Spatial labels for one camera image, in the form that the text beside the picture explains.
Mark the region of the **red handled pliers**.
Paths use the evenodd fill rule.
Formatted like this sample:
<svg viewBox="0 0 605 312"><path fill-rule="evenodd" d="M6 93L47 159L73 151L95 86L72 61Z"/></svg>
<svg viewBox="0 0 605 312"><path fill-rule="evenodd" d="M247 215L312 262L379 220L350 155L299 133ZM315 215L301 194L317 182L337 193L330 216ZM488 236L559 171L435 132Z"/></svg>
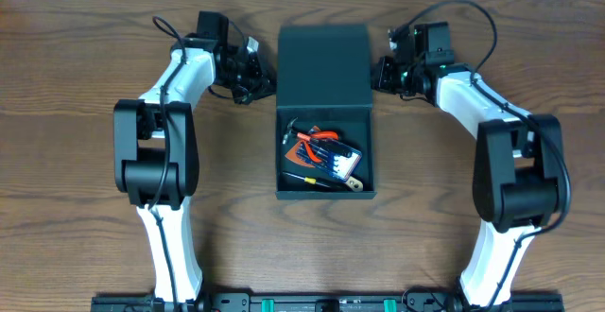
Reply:
<svg viewBox="0 0 605 312"><path fill-rule="evenodd" d="M334 131L319 131L319 132L316 132L313 134L305 134L302 132L297 132L296 137L304 145L307 155L313 163L320 164L320 163L322 163L322 159L316 155L316 153L313 151L311 146L316 146L317 149L321 149L326 152L336 153L336 149L335 149L332 141L333 140L337 141L338 135Z"/></svg>

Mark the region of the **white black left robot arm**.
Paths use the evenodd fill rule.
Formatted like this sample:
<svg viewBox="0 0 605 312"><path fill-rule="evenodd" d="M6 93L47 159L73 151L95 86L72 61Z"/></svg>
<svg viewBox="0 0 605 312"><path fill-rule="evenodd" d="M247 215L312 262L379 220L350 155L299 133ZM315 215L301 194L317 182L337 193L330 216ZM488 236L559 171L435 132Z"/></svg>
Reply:
<svg viewBox="0 0 605 312"><path fill-rule="evenodd" d="M187 35L160 16L152 22L175 42L156 83L114 106L114 178L147 231L156 279L151 304L177 311L196 304L203 283L190 222L199 183L194 110L216 86L238 105L275 95L277 77L253 37L229 42L235 25L222 13L200 12Z"/></svg>

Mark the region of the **small claw hammer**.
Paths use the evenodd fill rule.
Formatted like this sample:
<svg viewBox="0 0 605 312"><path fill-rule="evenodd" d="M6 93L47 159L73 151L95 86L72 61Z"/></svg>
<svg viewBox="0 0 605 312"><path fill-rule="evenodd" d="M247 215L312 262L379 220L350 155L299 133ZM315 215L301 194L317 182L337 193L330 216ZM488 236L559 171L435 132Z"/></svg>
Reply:
<svg viewBox="0 0 605 312"><path fill-rule="evenodd" d="M322 151L331 152L338 156L350 157L353 153L346 145L338 141L338 135L334 131L320 131L315 134L305 134L294 127L297 117L292 118L286 125L282 144L286 145L289 139L296 138L301 141L307 150L309 158L318 163L320 158L312 150L312 146Z"/></svg>

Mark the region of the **black gift box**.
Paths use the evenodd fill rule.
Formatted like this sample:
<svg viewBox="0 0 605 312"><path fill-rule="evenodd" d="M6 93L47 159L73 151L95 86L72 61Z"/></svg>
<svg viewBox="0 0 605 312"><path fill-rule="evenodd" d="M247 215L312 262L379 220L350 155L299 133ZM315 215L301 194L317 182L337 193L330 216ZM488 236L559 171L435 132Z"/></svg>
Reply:
<svg viewBox="0 0 605 312"><path fill-rule="evenodd" d="M376 196L372 142L371 45L362 24L284 26L278 39L275 172L276 197L296 199L373 199ZM360 151L352 177L362 190L322 188L305 182L336 179L286 154L296 138L283 141L289 122L296 130L331 130Z"/></svg>

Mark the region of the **black yellow screwdriver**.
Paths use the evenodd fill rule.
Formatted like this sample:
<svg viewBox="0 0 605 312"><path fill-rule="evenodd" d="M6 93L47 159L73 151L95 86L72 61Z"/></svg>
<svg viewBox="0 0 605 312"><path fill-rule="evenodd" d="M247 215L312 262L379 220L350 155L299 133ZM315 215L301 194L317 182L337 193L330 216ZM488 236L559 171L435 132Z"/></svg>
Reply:
<svg viewBox="0 0 605 312"><path fill-rule="evenodd" d="M326 180L322 180L322 179L318 179L318 178L311 178L311 177L306 177L303 175L299 175L299 174L295 174L292 172L287 172L287 171L283 171L282 172L283 175L286 175L287 177L293 178L293 179L297 179L300 180L302 182L314 185L314 186L318 186L318 187L322 187L322 188L327 188L330 190L344 190L345 187L342 183L339 182L329 182Z"/></svg>

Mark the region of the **blue precision screwdriver set case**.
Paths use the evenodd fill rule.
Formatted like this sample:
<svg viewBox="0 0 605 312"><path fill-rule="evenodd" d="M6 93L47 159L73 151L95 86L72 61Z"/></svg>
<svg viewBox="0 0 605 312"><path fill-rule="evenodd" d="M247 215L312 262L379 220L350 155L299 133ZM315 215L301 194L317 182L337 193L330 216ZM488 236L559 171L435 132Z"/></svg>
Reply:
<svg viewBox="0 0 605 312"><path fill-rule="evenodd" d="M306 149L301 141L299 141L301 145L298 147L296 151L296 155L305 163L314 166L315 168L325 172L327 175L332 176L333 178L346 182L354 172L354 169L357 167L358 163L362 159L362 153L350 147L342 142L342 145L346 145L349 150L353 153L350 157L338 156L331 152L322 151L317 149L315 146L312 146L313 151L316 155L322 159L322 163L317 164L313 163L311 159L308 157Z"/></svg>

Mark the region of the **orange scraper wooden handle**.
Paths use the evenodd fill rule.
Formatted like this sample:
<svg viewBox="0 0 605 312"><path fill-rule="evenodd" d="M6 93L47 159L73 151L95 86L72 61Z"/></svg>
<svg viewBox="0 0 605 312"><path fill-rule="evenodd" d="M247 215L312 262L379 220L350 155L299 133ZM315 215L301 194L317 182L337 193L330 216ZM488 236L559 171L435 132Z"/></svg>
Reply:
<svg viewBox="0 0 605 312"><path fill-rule="evenodd" d="M316 132L319 132L319 131L333 131L333 130L320 130L320 129L319 129L317 126L315 126L315 127L313 127L311 130L309 130L309 131L302 131L302 132L303 132L303 133L305 133L305 134L313 134L313 133L316 133ZM292 148L291 148L291 149L290 149L290 150L289 150L289 151L288 151L288 152L285 154L285 157L286 157L286 158L287 158L287 159L288 159L290 162L292 162L292 163L294 163L294 164L296 164L296 165L300 165L300 166L303 166L303 167L308 167L308 168L314 168L314 169L316 169L316 170L319 170L319 169L315 168L314 166L312 166L312 165L309 165L309 164L305 163L304 161L302 161L302 160L301 160L301 159L300 159L300 158L299 158L299 157L296 155L296 151L297 151L297 149L298 149L298 147L299 147L300 145L301 145L301 143L299 142L299 140L297 140L297 139L296 139L296 143L295 143L295 144L294 144L294 146L293 146L293 147L292 147ZM348 179L346 182L339 181L339 180L337 180L337 179L333 178L333 177L332 177L332 176L330 176L330 175L327 175L327 176L328 176L328 180L326 180L326 181L329 181L329 182L339 182L339 183L342 183L342 184L344 185L344 187L345 187L344 191L352 191L352 192L360 193L360 192L362 192L362 191L363 191L363 189L364 189L364 184L363 184L363 182L362 182L361 180L359 180L358 178L356 178L356 177L353 175L353 173L352 173L351 177L350 177L350 178L349 178L349 179ZM327 189L327 188L322 188L322 187L319 187L319 188L320 188L321 190L327 190L327 191L340 191L340 190L330 190L330 189Z"/></svg>

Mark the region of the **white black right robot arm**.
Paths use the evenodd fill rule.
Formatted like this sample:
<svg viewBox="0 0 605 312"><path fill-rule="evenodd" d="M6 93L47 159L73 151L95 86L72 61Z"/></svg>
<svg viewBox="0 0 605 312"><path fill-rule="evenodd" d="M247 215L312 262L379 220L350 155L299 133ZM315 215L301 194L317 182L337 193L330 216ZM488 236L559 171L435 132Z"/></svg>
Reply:
<svg viewBox="0 0 605 312"><path fill-rule="evenodd" d="M421 98L453 116L475 138L472 182L481 219L457 290L444 311L512 311L511 284L530 243L557 228L570 203L562 129L491 89L476 68L455 60L445 22L400 26L389 33L390 56L372 73L374 90Z"/></svg>

